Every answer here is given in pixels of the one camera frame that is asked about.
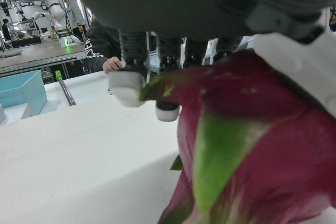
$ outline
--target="workbench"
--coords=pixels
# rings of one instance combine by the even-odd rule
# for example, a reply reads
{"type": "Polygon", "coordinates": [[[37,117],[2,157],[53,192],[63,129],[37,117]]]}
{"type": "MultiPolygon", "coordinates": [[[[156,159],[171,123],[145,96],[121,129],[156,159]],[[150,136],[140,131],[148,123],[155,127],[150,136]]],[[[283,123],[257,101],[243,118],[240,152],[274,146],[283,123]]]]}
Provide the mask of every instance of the workbench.
{"type": "MultiPolygon", "coordinates": [[[[177,122],[156,119],[155,102],[124,108],[108,75],[45,85],[42,114],[0,127],[0,223],[155,224],[179,172],[177,122]]],[[[334,224],[336,211],[303,224],[334,224]]]]}
{"type": "Polygon", "coordinates": [[[58,40],[54,40],[7,50],[5,53],[18,50],[22,50],[22,53],[7,58],[2,58],[0,54],[0,77],[57,64],[65,67],[67,62],[84,58],[84,47],[84,44],[78,44],[61,48],[58,40]]]}

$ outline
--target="pink dragon fruit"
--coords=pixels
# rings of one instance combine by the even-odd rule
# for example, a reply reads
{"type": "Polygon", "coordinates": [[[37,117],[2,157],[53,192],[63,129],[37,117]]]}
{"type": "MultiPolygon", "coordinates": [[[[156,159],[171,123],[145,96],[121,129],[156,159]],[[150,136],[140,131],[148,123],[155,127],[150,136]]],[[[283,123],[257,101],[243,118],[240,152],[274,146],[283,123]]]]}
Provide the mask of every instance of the pink dragon fruit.
{"type": "Polygon", "coordinates": [[[336,206],[336,120],[252,51],[157,77],[183,170],[159,224],[296,224],[336,206]]]}

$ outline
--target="light blue container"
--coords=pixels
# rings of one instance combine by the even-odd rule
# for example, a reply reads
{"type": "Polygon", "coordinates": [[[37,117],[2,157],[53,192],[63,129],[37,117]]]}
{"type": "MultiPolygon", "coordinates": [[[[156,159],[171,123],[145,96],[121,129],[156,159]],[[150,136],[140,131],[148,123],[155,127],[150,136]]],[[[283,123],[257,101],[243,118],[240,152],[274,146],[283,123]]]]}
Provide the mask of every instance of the light blue container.
{"type": "Polygon", "coordinates": [[[29,103],[38,115],[47,102],[40,70],[0,78],[0,103],[4,108],[29,103]]]}

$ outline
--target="white fingertip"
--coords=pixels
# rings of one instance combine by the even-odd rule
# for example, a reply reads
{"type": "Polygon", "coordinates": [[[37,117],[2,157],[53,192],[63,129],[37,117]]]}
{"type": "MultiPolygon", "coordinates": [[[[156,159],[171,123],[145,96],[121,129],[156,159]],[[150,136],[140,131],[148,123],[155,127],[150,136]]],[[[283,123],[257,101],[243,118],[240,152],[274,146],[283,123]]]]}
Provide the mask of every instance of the white fingertip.
{"type": "Polygon", "coordinates": [[[178,118],[180,113],[180,106],[178,106],[175,110],[161,110],[155,106],[155,114],[157,119],[162,122],[173,122],[178,118]]]}

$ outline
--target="white table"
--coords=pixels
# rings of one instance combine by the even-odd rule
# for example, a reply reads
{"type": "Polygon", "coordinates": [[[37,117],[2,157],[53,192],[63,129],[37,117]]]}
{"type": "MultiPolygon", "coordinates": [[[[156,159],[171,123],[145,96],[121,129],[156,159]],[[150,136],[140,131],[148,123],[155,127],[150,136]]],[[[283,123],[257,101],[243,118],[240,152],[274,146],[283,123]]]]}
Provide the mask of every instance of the white table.
{"type": "MultiPolygon", "coordinates": [[[[108,75],[96,72],[64,80],[77,104],[108,97],[108,75]]],[[[40,114],[69,107],[67,99],[58,82],[45,85],[48,101],[40,114]]]]}
{"type": "MultiPolygon", "coordinates": [[[[51,83],[41,115],[0,127],[0,223],[156,223],[179,176],[177,122],[154,102],[122,107],[104,72],[65,83],[78,105],[51,83]]],[[[304,222],[334,223],[331,208],[304,222]]]]}

